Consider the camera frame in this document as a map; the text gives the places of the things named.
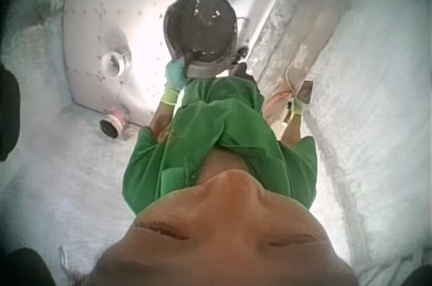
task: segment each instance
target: teal glove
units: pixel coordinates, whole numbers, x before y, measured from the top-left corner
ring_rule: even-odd
[[[291,112],[293,115],[302,115],[303,114],[303,103],[296,97],[292,101]]]
[[[183,74],[184,67],[184,57],[173,59],[167,64],[165,67],[165,77],[167,78],[165,88],[174,88],[180,92],[186,86],[187,79]]]

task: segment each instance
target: person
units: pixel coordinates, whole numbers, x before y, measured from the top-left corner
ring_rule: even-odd
[[[278,142],[244,67],[189,82],[184,67],[184,58],[167,65],[124,175],[136,220],[83,284],[356,285],[308,211],[317,154],[300,137],[301,103]]]

